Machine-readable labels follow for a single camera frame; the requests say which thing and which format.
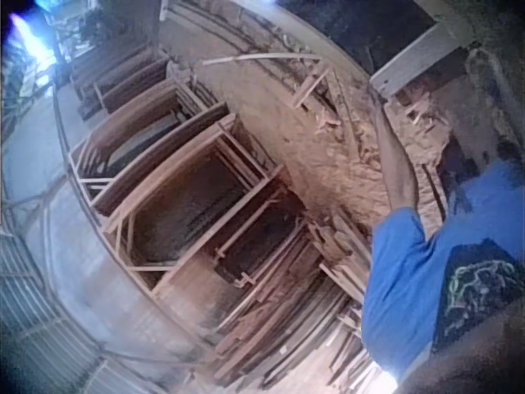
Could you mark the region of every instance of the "lumber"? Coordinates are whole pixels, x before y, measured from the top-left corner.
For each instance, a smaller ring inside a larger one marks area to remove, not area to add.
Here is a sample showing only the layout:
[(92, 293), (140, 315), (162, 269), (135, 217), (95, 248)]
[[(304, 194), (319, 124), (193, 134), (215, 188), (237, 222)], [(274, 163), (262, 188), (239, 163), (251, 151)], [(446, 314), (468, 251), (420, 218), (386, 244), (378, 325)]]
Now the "lumber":
[(91, 133), (91, 146), (103, 157), (111, 154), (131, 136), (160, 119), (177, 104), (173, 80), (164, 80), (117, 109)]
[(304, 100), (313, 92), (315, 87), (321, 82), (321, 80), (330, 72), (330, 65), (327, 62), (318, 62), (313, 69), (310, 71), (308, 76), (304, 79), (304, 82), (297, 89), (294, 96), (292, 97), (290, 106), (292, 108), (298, 108)]
[(285, 250), (289, 247), (290, 242), (299, 234), (302, 226), (296, 227), (286, 238), (286, 240), (279, 246), (279, 248), (270, 256), (264, 266), (267, 267), (266, 275), (258, 281), (257, 285), (254, 286), (245, 298), (221, 321), (217, 326), (215, 331), (220, 330), (225, 327), (237, 314), (239, 314), (243, 309), (245, 309), (250, 302), (255, 298), (255, 296), (261, 291), (261, 289), (266, 285), (268, 280), (272, 277), (275, 271), (279, 268), (282, 259), (285, 256)]
[(138, 70), (146, 67), (153, 62), (153, 48), (146, 48), (141, 53), (137, 53), (125, 62), (122, 62), (113, 70), (109, 71), (97, 81), (97, 86), (101, 92), (106, 93), (114, 86), (120, 84), (128, 76), (133, 75)]
[(263, 166), (261, 166), (261, 164), (259, 164), (259, 162), (255, 160), (255, 158), (253, 158), (253, 156), (248, 152), (248, 150), (246, 150), (246, 148), (237, 139), (235, 139), (231, 135), (231, 133), (224, 127), (222, 128), (222, 132), (224, 133), (226, 138), (231, 142), (231, 144), (235, 146), (237, 150), (239, 150), (242, 156), (246, 158), (253, 165), (253, 167), (261, 173), (263, 177), (268, 178), (268, 174), (264, 170)]
[(124, 220), (133, 211), (136, 211), (176, 173), (184, 170), (201, 153), (209, 149), (220, 136), (220, 130), (217, 125), (213, 124), (164, 160), (122, 200), (119, 207), (109, 217), (104, 232), (113, 232), (120, 220)]
[(160, 59), (148, 64), (108, 90), (102, 97), (102, 103), (107, 112), (114, 113), (133, 97), (164, 80), (166, 78), (166, 64), (167, 59)]
[(221, 64), (228, 62), (239, 62), (242, 60), (261, 60), (261, 59), (309, 59), (322, 60), (322, 57), (312, 53), (250, 53), (249, 55), (220, 57), (218, 59), (203, 60), (202, 66), (211, 66), (212, 64)]
[(302, 295), (302, 288), (296, 288), (292, 294), (286, 298), (286, 300), (277, 308), (272, 316), (263, 324), (263, 326), (253, 335), (249, 341), (244, 343), (238, 351), (236, 351), (228, 360), (225, 362), (218, 371), (215, 372), (213, 377), (220, 380), (226, 376), (258, 343), (272, 330), (272, 328), (282, 318), (283, 314), (288, 311), (288, 308), (296, 302), (298, 296)]
[(217, 121), (230, 128), (235, 120), (235, 114), (227, 115), (228, 109), (224, 103), (218, 103), (201, 112), (196, 117), (176, 127), (164, 135), (156, 143), (149, 146), (121, 172), (119, 172), (108, 188), (101, 192), (91, 203), (91, 206), (104, 215), (111, 215), (127, 195), (153, 171), (156, 167), (184, 144), (199, 135), (202, 130)]
[(363, 234), (341, 210), (334, 213), (332, 217), (336, 229), (349, 236), (354, 252), (361, 254), (364, 261), (370, 265), (372, 262), (372, 251)]
[(346, 294), (351, 296), (354, 300), (359, 302), (361, 305), (363, 304), (364, 296), (355, 286), (353, 286), (349, 282), (341, 280), (339, 275), (337, 273), (333, 272), (331, 269), (329, 269), (324, 263), (321, 263), (319, 265), (319, 268), (326, 275), (328, 275), (328, 277), (330, 277), (342, 290), (344, 290)]
[(266, 209), (270, 206), (270, 204), (274, 204), (276, 202), (275, 198), (280, 194), (281, 190), (276, 190), (270, 197), (267, 198), (267, 200), (254, 212), (250, 215), (248, 220), (242, 224), (241, 227), (237, 229), (237, 231), (230, 237), (228, 240), (222, 244), (222, 246), (217, 251), (217, 254), (220, 256), (223, 256), (224, 253), (232, 246), (239, 238), (244, 234), (246, 230), (248, 230), (252, 224), (255, 223), (255, 221), (261, 217), (261, 215), (266, 211)]
[(153, 294), (158, 292), (175, 276), (175, 274), (210, 240), (221, 230), (249, 201), (251, 201), (266, 185), (268, 185), (281, 171), (282, 166), (274, 170), (272, 176), (263, 179), (257, 186), (231, 207), (217, 222), (213, 224), (187, 251), (180, 257), (177, 264), (169, 271), (153, 289)]
[(224, 154), (226, 159), (230, 159), (230, 163), (238, 170), (238, 172), (249, 182), (251, 186), (258, 184), (259, 179), (257, 175), (246, 165), (242, 158), (234, 152), (232, 148), (224, 141), (217, 141), (217, 148)]
[(437, 23), (394, 56), (371, 78), (370, 84), (385, 99), (459, 47), (444, 23)]
[(179, 86), (179, 89), (182, 90), (182, 92), (187, 95), (195, 104), (197, 104), (201, 111), (208, 110), (208, 106), (204, 104), (199, 97), (197, 97), (197, 95), (188, 87), (186, 83), (181, 82), (180, 80), (175, 80), (175, 82)]

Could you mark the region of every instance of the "wooden beam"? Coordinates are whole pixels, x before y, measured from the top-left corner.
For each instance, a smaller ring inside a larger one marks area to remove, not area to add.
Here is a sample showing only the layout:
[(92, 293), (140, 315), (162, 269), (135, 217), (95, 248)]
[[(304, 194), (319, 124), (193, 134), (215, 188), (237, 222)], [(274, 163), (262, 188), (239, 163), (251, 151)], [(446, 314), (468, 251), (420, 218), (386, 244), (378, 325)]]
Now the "wooden beam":
[(337, 67), (338, 70), (350, 73), (352, 77), (357, 80), (363, 82), (368, 81), (368, 73), (343, 49), (339, 48), (324, 34), (284, 8), (269, 2), (255, 2), (252, 0), (231, 1), (265, 18), (285, 32), (292, 34), (320, 57)]
[(218, 59), (209, 59), (201, 61), (202, 66), (211, 66), (212, 64), (222, 64), (228, 62), (239, 62), (241, 60), (263, 60), (263, 59), (308, 59), (322, 60), (322, 57), (312, 53), (250, 53), (248, 55), (220, 57)]
[(218, 221), (216, 221), (201, 237), (190, 246), (186, 253), (180, 257), (177, 264), (171, 268), (160, 282), (153, 288), (152, 293), (154, 295), (158, 292), (175, 276), (175, 274), (192, 258), (194, 255), (201, 250), (201, 248), (210, 240), (212, 237), (220, 231), (247, 203), (249, 203), (258, 193), (268, 185), (274, 178), (279, 175), (283, 166), (277, 167), (272, 176), (263, 179), (257, 186), (255, 186), (250, 192), (248, 192), (242, 199), (240, 199), (233, 207), (231, 207)]
[(216, 125), (212, 125), (197, 135), (182, 148), (175, 151), (169, 158), (164, 160), (157, 168), (149, 173), (140, 184), (122, 201), (107, 220), (104, 232), (114, 232), (121, 220), (127, 218), (133, 211), (136, 211), (142, 204), (154, 195), (162, 185), (170, 180), (177, 172), (183, 171), (201, 153), (205, 152), (221, 132)]
[(303, 84), (297, 89), (292, 97), (290, 106), (294, 109), (301, 106), (304, 100), (313, 92), (315, 87), (321, 82), (321, 80), (330, 72), (330, 65), (324, 61), (320, 61), (310, 71), (308, 76), (304, 79)]
[(111, 215), (149, 173), (167, 160), (177, 149), (217, 121), (220, 121), (224, 128), (230, 128), (235, 121), (235, 114), (228, 116), (228, 108), (225, 103), (218, 103), (207, 111), (192, 117), (149, 146), (115, 176), (109, 187), (93, 199), (91, 206), (104, 215)]
[(182, 90), (184, 94), (186, 94), (195, 104), (197, 104), (197, 106), (199, 106), (201, 111), (208, 110), (208, 106), (204, 104), (199, 97), (197, 97), (197, 95), (188, 87), (187, 84), (180, 80), (175, 80), (175, 82), (179, 86), (180, 90)]
[(158, 267), (145, 267), (145, 266), (134, 266), (134, 267), (128, 267), (130, 271), (134, 271), (137, 273), (150, 273), (150, 272), (161, 272), (161, 271), (169, 271), (171, 269), (170, 266), (158, 266)]
[(474, 40), (472, 25), (461, 16), (447, 1), (444, 0), (414, 0), (437, 23), (446, 25), (450, 34), (465, 47)]
[(267, 198), (267, 200), (254, 212), (251, 214), (251, 216), (248, 218), (246, 222), (243, 223), (241, 227), (237, 229), (237, 231), (230, 237), (228, 240), (222, 244), (222, 246), (217, 251), (217, 254), (220, 256), (224, 256), (225, 252), (237, 241), (240, 236), (244, 234), (246, 230), (248, 230), (252, 224), (255, 223), (255, 221), (261, 217), (261, 215), (266, 211), (266, 209), (270, 206), (270, 204), (274, 204), (276, 202), (275, 198), (280, 194), (281, 190), (275, 191), (270, 197)]
[[(290, 243), (297, 237), (297, 235), (301, 232), (303, 229), (303, 225), (296, 227), (286, 238), (286, 240), (281, 243), (279, 248), (270, 256), (270, 258), (267, 260), (267, 262), (264, 264), (268, 269), (266, 275), (259, 281), (258, 277), (255, 279), (258, 281), (257, 285), (253, 287), (249, 293), (242, 299), (242, 301), (233, 308), (233, 310), (221, 321), (221, 323), (215, 328), (215, 332), (221, 330), (223, 327), (225, 327), (235, 316), (237, 316), (242, 310), (244, 310), (250, 302), (252, 302), (257, 294), (263, 289), (263, 287), (266, 285), (266, 283), (270, 280), (270, 278), (273, 276), (275, 271), (280, 267), (280, 262), (285, 257), (285, 252), (289, 248)], [(266, 270), (262, 270), (261, 275), (263, 275), (266, 272)]]
[(133, 232), (135, 229), (135, 213), (131, 213), (128, 219), (128, 235), (126, 239), (126, 251), (128, 254), (131, 253), (131, 250), (133, 249)]
[(217, 140), (217, 148), (230, 159), (231, 164), (248, 180), (252, 187), (259, 183), (257, 175), (255, 175), (251, 168), (243, 162), (242, 158), (240, 158), (224, 140)]
[(239, 150), (239, 152), (241, 152), (242, 155), (250, 163), (252, 163), (252, 165), (257, 169), (257, 171), (259, 171), (263, 177), (268, 178), (266, 170), (261, 166), (261, 164), (259, 164), (257, 160), (255, 160), (255, 158), (253, 158), (250, 152), (248, 152), (248, 150), (246, 150), (246, 148), (236, 138), (234, 138), (225, 127), (223, 127), (222, 125), (219, 125), (219, 127), (221, 127), (222, 134), (224, 134), (226, 138), (237, 148), (237, 150)]
[(371, 85), (386, 99), (459, 48), (443, 23), (437, 23), (386, 63), (371, 78)]

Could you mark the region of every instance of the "wooden plank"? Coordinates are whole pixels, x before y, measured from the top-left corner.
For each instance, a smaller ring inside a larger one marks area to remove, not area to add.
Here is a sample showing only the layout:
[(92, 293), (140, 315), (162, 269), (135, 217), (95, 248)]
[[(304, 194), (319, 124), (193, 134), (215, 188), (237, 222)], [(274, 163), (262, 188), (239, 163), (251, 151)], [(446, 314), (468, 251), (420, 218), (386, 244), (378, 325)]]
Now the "wooden plank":
[(266, 285), (266, 283), (272, 277), (275, 271), (279, 268), (280, 262), (285, 257), (285, 250), (290, 246), (292, 240), (295, 239), (300, 233), (302, 227), (303, 226), (296, 227), (288, 235), (286, 240), (279, 246), (279, 248), (272, 254), (272, 256), (264, 264), (270, 267), (266, 275), (260, 281), (258, 281), (257, 285), (249, 291), (246, 297), (243, 298), (242, 301), (236, 307), (234, 307), (233, 310), (221, 321), (221, 323), (217, 326), (215, 331), (219, 331), (221, 328), (225, 327), (235, 316), (237, 316), (243, 309), (245, 309), (250, 302), (254, 300), (255, 296), (261, 291), (261, 289)]
[(216, 154), (219, 160), (221, 160), (222, 163), (230, 170), (230, 172), (235, 175), (239, 182), (243, 184), (245, 190), (250, 190), (253, 187), (253, 185), (250, 185), (248, 181), (244, 179), (239, 170), (235, 168), (233, 164), (230, 163), (230, 161), (226, 158), (225, 154), (221, 150), (217, 149)]
[(228, 240), (222, 244), (222, 246), (217, 251), (217, 254), (224, 256), (225, 252), (248, 230), (255, 221), (261, 217), (261, 215), (266, 211), (270, 204), (276, 202), (275, 198), (281, 193), (281, 190), (276, 190), (272, 195), (270, 195), (267, 200), (254, 212), (250, 215), (248, 220), (242, 224), (241, 227), (230, 237)]
[(304, 100), (306, 100), (306, 98), (313, 92), (315, 87), (321, 82), (326, 74), (330, 72), (330, 70), (330, 65), (327, 62), (324, 62), (323, 60), (318, 62), (304, 79), (301, 86), (295, 91), (290, 106), (292, 108), (300, 107), (301, 104), (304, 103)]
[(162, 185), (170, 180), (177, 172), (187, 167), (192, 160), (195, 160), (200, 153), (208, 149), (220, 136), (221, 132), (217, 126), (212, 125), (164, 160), (162, 164), (150, 172), (149, 175), (124, 198), (119, 207), (108, 219), (104, 232), (111, 233), (115, 231), (115, 228), (121, 220), (124, 220), (133, 211), (136, 211), (151, 198)]
[(164, 80), (116, 110), (91, 134), (93, 149), (109, 157), (132, 135), (169, 113), (177, 103), (173, 80)]
[(167, 62), (167, 59), (160, 59), (148, 64), (146, 67), (128, 76), (120, 84), (108, 90), (102, 97), (103, 106), (107, 109), (108, 113), (114, 113), (133, 97), (138, 96), (161, 80), (164, 80), (166, 78)]
[(336, 268), (340, 267), (348, 274), (364, 293), (367, 288), (369, 273), (360, 264), (353, 261), (352, 257), (353, 256), (342, 259)]
[(98, 87), (101, 92), (106, 93), (114, 86), (120, 84), (128, 76), (133, 75), (138, 70), (146, 67), (152, 63), (154, 59), (153, 48), (146, 48), (141, 53), (137, 53), (133, 57), (130, 57), (125, 62), (122, 62), (117, 67), (109, 71), (103, 77), (97, 81)]
[(237, 170), (244, 176), (246, 180), (250, 183), (251, 186), (255, 186), (259, 183), (257, 175), (243, 162), (237, 153), (234, 152), (232, 148), (224, 141), (217, 141), (217, 148), (224, 154), (227, 158), (230, 159), (230, 163), (237, 168)]
[(386, 63), (370, 84), (386, 99), (459, 47), (443, 23), (437, 23)]
[(168, 272), (161, 281), (155, 286), (152, 293), (158, 292), (175, 276), (175, 274), (210, 240), (221, 230), (249, 201), (251, 201), (266, 185), (268, 185), (281, 171), (282, 166), (277, 167), (272, 176), (268, 179), (263, 179), (257, 186), (248, 192), (242, 199), (240, 199), (222, 218), (216, 221), (191, 247), (184, 253), (177, 261), (177, 264)]
[(88, 138), (84, 140), (84, 143), (82, 144), (82, 150), (80, 151), (79, 159), (76, 162), (76, 165), (74, 166), (74, 169), (76, 171), (79, 171), (79, 167), (82, 165), (82, 161), (84, 160), (85, 151), (88, 148), (89, 145), (89, 139), (91, 138), (91, 135), (88, 135)]
[(225, 128), (230, 128), (235, 121), (235, 114), (227, 115), (227, 113), (228, 108), (226, 105), (218, 103), (206, 112), (201, 112), (196, 117), (192, 117), (164, 135), (119, 172), (108, 188), (94, 198), (91, 206), (102, 214), (111, 215), (118, 204), (151, 171), (167, 160), (177, 149), (197, 136), (202, 130), (210, 127), (217, 121), (220, 121), (220, 124)]
[(207, 111), (208, 106), (203, 103), (203, 101), (197, 97), (197, 95), (188, 87), (187, 84), (184, 82), (181, 82), (179, 80), (175, 80), (175, 82), (179, 85), (179, 88), (195, 103), (199, 106), (201, 111)]
[(252, 165), (257, 169), (257, 171), (261, 173), (262, 176), (268, 178), (266, 170), (263, 168), (263, 166), (261, 166), (261, 164), (259, 164), (257, 160), (255, 160), (255, 158), (250, 154), (250, 152), (248, 152), (248, 150), (246, 150), (246, 148), (236, 138), (234, 138), (231, 135), (231, 133), (224, 127), (222, 128), (222, 132), (224, 133), (226, 138), (235, 146), (235, 148), (242, 153), (243, 157), (245, 157), (250, 163), (252, 163)]
[(434, 21), (443, 23), (450, 34), (466, 47), (475, 37), (472, 25), (461, 16), (447, 1), (444, 0), (414, 0)]
[(161, 272), (161, 271), (169, 271), (171, 267), (145, 267), (145, 266), (134, 266), (134, 267), (128, 267), (130, 271), (137, 272), (137, 273), (150, 273), (150, 272)]
[(211, 66), (213, 64), (222, 64), (229, 62), (239, 62), (242, 60), (262, 60), (262, 59), (308, 59), (322, 60), (322, 57), (313, 53), (250, 53), (248, 55), (220, 57), (218, 59), (209, 59), (201, 61), (202, 66)]
[(260, 15), (273, 25), (292, 34), (296, 39), (306, 44), (315, 53), (336, 66), (339, 70), (349, 72), (355, 79), (367, 82), (367, 72), (352, 59), (343, 49), (339, 48), (324, 34), (311, 25), (288, 12), (275, 3), (254, 2), (251, 0), (231, 0), (254, 14)]
[(127, 242), (126, 242), (126, 251), (128, 254), (131, 253), (131, 250), (133, 249), (133, 231), (135, 229), (135, 214), (132, 213), (128, 219), (128, 234), (127, 234)]
[(113, 178), (79, 178), (80, 183), (109, 183)]
[(274, 328), (274, 326), (282, 319), (283, 315), (288, 312), (289, 307), (297, 301), (298, 297), (304, 292), (302, 288), (296, 288), (292, 294), (287, 297), (284, 302), (277, 308), (272, 316), (263, 324), (261, 328), (257, 330), (249, 341), (244, 343), (228, 360), (225, 362), (218, 371), (215, 372), (213, 377), (220, 380), (226, 376), (242, 359), (248, 355), (252, 349), (258, 345), (258, 343)]
[(357, 288), (355, 288), (348, 282), (342, 280), (337, 273), (329, 269), (324, 263), (321, 263), (319, 265), (319, 268), (326, 275), (328, 275), (328, 277), (330, 277), (330, 279), (332, 279), (342, 290), (344, 290), (346, 294), (351, 296), (354, 300), (359, 302), (361, 305), (363, 304), (364, 302), (363, 294)]

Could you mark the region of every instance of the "wooden board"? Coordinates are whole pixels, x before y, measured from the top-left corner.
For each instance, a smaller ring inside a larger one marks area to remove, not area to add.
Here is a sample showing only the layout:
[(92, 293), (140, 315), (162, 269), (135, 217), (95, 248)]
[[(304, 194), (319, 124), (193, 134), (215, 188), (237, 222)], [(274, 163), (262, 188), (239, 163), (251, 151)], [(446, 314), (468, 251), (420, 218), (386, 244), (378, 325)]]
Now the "wooden board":
[(105, 94), (108, 90), (114, 86), (120, 84), (123, 80), (136, 73), (138, 70), (143, 69), (147, 65), (154, 62), (153, 48), (146, 48), (141, 53), (137, 53), (133, 57), (130, 57), (125, 62), (121, 63), (113, 70), (102, 76), (98, 81), (97, 85), (101, 92)]
[(443, 23), (432, 26), (386, 63), (371, 78), (371, 85), (386, 99), (459, 47)]
[(218, 103), (192, 117), (182, 125), (164, 135), (159, 141), (151, 145), (130, 164), (124, 168), (108, 185), (95, 197), (91, 206), (103, 215), (111, 215), (122, 200), (159, 164), (166, 160), (178, 148), (192, 140), (201, 131), (221, 121), (226, 129), (232, 127), (235, 114), (227, 116), (228, 108), (224, 103)]
[(125, 220), (132, 212), (151, 199), (162, 185), (197, 160), (200, 157), (199, 155), (211, 148), (220, 136), (221, 129), (213, 124), (164, 160), (113, 211), (107, 220), (104, 232), (114, 232), (121, 220)]
[(176, 84), (164, 80), (115, 111), (91, 133), (91, 145), (102, 156), (111, 154), (132, 135), (160, 119), (177, 103)]
[(249, 203), (264, 187), (277, 177), (281, 171), (282, 166), (277, 167), (272, 176), (263, 179), (257, 186), (248, 192), (237, 204), (231, 207), (222, 218), (213, 224), (187, 251), (180, 257), (177, 264), (171, 269), (169, 273), (162, 277), (161, 281), (153, 289), (153, 294), (157, 294), (163, 286), (165, 286), (175, 274), (199, 251), (212, 237), (220, 231), (247, 203)]
[(321, 82), (326, 74), (330, 72), (330, 70), (330, 65), (327, 62), (318, 62), (304, 79), (301, 86), (295, 91), (290, 106), (292, 108), (298, 108), (304, 103), (304, 100), (306, 100), (306, 98), (313, 92), (315, 87)]
[(143, 93), (166, 78), (167, 59), (160, 59), (138, 70), (110, 89), (103, 95), (103, 105), (108, 113), (114, 113), (118, 108), (128, 103), (133, 97)]

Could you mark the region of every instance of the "wooden stick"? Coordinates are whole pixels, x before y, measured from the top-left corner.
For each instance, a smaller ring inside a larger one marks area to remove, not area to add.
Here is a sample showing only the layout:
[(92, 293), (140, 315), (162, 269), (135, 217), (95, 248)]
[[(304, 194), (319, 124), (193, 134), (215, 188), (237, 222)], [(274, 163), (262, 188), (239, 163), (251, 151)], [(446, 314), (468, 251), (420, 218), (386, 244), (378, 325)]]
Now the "wooden stick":
[(80, 183), (109, 183), (113, 178), (79, 178)]
[(130, 218), (128, 219), (128, 236), (127, 236), (127, 242), (126, 242), (126, 250), (128, 254), (130, 254), (131, 250), (133, 249), (134, 227), (135, 227), (135, 213), (131, 213)]
[(248, 218), (246, 222), (243, 223), (241, 227), (231, 236), (217, 251), (217, 254), (220, 256), (224, 255), (224, 253), (239, 239), (241, 235), (244, 234), (246, 230), (250, 228), (250, 226), (266, 211), (266, 209), (270, 206), (270, 204), (275, 203), (275, 198), (279, 195), (281, 191), (277, 190), (275, 191), (268, 199), (262, 204), (257, 211), (252, 213), (252, 215)]
[(128, 267), (128, 269), (130, 271), (135, 271), (135, 272), (139, 272), (139, 273), (142, 273), (142, 272), (145, 272), (145, 273), (149, 273), (149, 272), (156, 272), (156, 271), (169, 271), (171, 269), (171, 267), (162, 267), (162, 266), (159, 266), (159, 267), (145, 267), (145, 266), (135, 266), (135, 267)]
[(324, 61), (320, 61), (316, 64), (304, 80), (303, 84), (295, 92), (290, 106), (294, 109), (299, 108), (330, 70), (330, 65)]
[(115, 246), (115, 252), (117, 255), (119, 255), (120, 251), (121, 251), (121, 241), (122, 241), (122, 223), (124, 222), (124, 220), (121, 220), (119, 221), (118, 223), (118, 227), (116, 228), (116, 246)]
[(75, 170), (79, 171), (79, 167), (82, 164), (82, 160), (84, 160), (85, 151), (88, 148), (89, 140), (91, 139), (91, 135), (88, 135), (88, 138), (85, 139), (84, 145), (82, 145), (82, 150), (80, 151), (79, 159), (76, 162)]
[(310, 59), (322, 60), (322, 57), (313, 53), (250, 53), (248, 55), (221, 57), (218, 59), (210, 59), (202, 61), (203, 66), (210, 66), (212, 64), (238, 62), (240, 60), (260, 60), (260, 59)]

